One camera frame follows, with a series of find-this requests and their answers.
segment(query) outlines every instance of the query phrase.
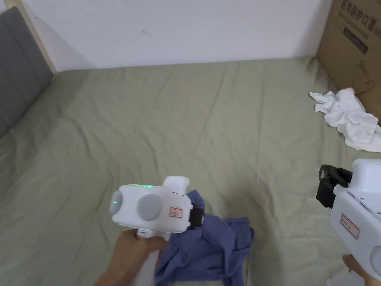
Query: wooden bed frame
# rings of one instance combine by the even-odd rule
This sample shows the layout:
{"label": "wooden bed frame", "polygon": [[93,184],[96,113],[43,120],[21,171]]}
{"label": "wooden bed frame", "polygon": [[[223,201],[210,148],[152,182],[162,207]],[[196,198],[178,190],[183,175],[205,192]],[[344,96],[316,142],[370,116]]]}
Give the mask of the wooden bed frame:
{"label": "wooden bed frame", "polygon": [[4,0],[4,4],[5,4],[5,7],[7,9],[9,8],[12,8],[12,7],[17,7],[19,8],[26,24],[28,25],[28,28],[30,29],[30,31],[32,32],[32,35],[34,37],[34,39],[36,40],[37,42],[37,45],[38,47],[40,48],[41,52],[42,52],[42,55],[44,56],[46,62],[48,63],[48,66],[50,67],[50,70],[52,71],[53,74],[55,74],[57,72],[53,62],[51,61],[51,58],[49,57],[49,54],[48,52],[46,51],[42,41],[41,41],[41,38],[40,36],[38,35],[36,29],[34,28],[33,26],[33,23],[32,21],[30,20],[30,17],[28,15],[28,13],[26,12],[25,10],[25,7],[22,3],[21,0]]}

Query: sticker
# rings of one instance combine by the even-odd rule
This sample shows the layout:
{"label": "sticker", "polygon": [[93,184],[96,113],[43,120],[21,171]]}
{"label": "sticker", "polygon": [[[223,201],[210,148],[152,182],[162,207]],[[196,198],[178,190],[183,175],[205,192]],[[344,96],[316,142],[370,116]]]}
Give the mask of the sticker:
{"label": "sticker", "polygon": [[360,230],[346,216],[341,215],[340,223],[355,238],[359,238]]}
{"label": "sticker", "polygon": [[177,219],[182,218],[182,209],[179,209],[178,207],[171,207],[169,211],[170,217],[175,217]]}

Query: crumpled white cloth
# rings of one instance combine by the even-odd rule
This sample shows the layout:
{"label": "crumpled white cloth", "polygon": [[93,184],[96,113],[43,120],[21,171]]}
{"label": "crumpled white cloth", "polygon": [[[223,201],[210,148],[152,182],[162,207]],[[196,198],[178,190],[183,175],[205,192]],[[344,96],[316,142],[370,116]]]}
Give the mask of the crumpled white cloth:
{"label": "crumpled white cloth", "polygon": [[381,127],[377,124],[378,119],[365,112],[352,88],[340,90],[336,95],[333,92],[325,95],[310,92],[310,96],[319,102],[315,105],[315,112],[325,113],[325,121],[344,134],[347,146],[381,153]]}

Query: cardboard box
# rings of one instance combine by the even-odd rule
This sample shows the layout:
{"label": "cardboard box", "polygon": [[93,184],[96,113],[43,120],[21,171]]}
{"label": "cardboard box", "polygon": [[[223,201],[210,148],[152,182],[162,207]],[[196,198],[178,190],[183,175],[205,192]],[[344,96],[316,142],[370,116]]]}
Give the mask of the cardboard box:
{"label": "cardboard box", "polygon": [[381,123],[381,0],[333,0],[317,58]]}

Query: handle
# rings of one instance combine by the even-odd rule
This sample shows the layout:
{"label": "handle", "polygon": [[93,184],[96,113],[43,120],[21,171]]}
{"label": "handle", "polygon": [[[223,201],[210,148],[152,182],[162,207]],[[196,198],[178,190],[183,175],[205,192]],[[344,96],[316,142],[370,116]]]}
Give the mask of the handle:
{"label": "handle", "polygon": [[159,251],[154,251],[149,254],[142,268],[140,268],[132,281],[131,286],[151,286],[154,284],[154,271],[158,257]]}
{"label": "handle", "polygon": [[[151,236],[161,236],[168,241],[170,233],[139,228],[136,236],[139,239],[144,239]],[[147,260],[144,262],[143,266],[140,268],[139,272],[132,281],[131,286],[152,286],[154,284],[154,272],[158,258],[159,251],[154,251],[149,254]]]}

